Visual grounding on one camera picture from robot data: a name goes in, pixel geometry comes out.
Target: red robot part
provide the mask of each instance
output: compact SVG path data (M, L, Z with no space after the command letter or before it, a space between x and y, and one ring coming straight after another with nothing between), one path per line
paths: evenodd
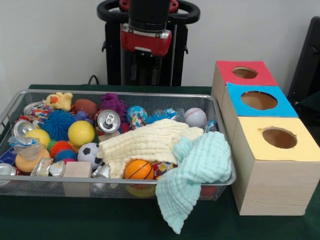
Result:
M156 35L136 32L124 24L121 30L121 45L129 52L150 52L153 56L163 57L170 47L172 33L169 30Z
M124 11L129 11L130 8L130 0L120 0L119 1L119 7ZM175 13L178 11L179 3L177 0L171 0L170 2L170 8L169 13Z

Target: blue spiky ball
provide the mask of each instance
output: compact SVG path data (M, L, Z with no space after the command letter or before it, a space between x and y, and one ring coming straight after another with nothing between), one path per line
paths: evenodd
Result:
M68 129L75 121L76 119L71 113L55 110L48 115L40 128L45 130L55 141L68 141Z
M67 150L62 150L62 151L58 152L54 157L55 162L59 162L63 159L77 160L77 154L73 150L67 149Z
M170 117L165 114L165 113L162 113L162 114L153 114L151 116L149 116L147 119L146 119L146 124L153 124L154 122L156 121L159 121L159 120L162 120L162 119L170 119Z

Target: orange spiky ball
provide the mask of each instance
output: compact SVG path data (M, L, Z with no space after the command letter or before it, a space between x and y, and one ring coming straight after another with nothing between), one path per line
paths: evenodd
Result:
M62 150L71 149L71 145L67 141L57 141L52 147L50 151L50 156L55 158L56 155Z

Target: can tab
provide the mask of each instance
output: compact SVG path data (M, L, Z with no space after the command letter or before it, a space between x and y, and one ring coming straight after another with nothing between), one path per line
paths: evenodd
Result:
M114 124L114 120L115 120L115 116L113 116L112 114L109 114L105 119L105 124L107 126L112 127L112 125Z

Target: white cloth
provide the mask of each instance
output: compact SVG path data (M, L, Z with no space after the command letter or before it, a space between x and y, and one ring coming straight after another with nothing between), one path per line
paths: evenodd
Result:
M100 142L97 157L109 164L111 178L120 179L124 176L126 164L133 159L177 164L172 149L180 137L192 141L203 133L202 128L162 119Z

